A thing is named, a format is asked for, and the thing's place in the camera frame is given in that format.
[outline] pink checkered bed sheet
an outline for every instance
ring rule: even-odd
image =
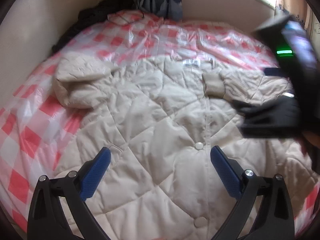
[[[152,14],[143,16],[140,11],[122,11],[82,31],[60,53],[41,63],[0,110],[0,200],[25,231],[39,176],[52,176],[86,114],[61,106],[52,91],[52,76],[67,51],[81,51],[118,65],[157,55],[216,58],[243,69],[276,65],[268,48],[225,23],[176,23]],[[319,185],[295,220],[297,233],[312,217],[318,190]]]

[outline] white button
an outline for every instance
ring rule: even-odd
[[[195,148],[199,151],[199,150],[202,150],[202,148],[203,148],[203,143],[196,143],[195,144]]]
[[[205,227],[208,224],[206,218],[204,218],[204,217],[196,218],[193,223],[194,223],[196,228],[202,228],[202,227]]]

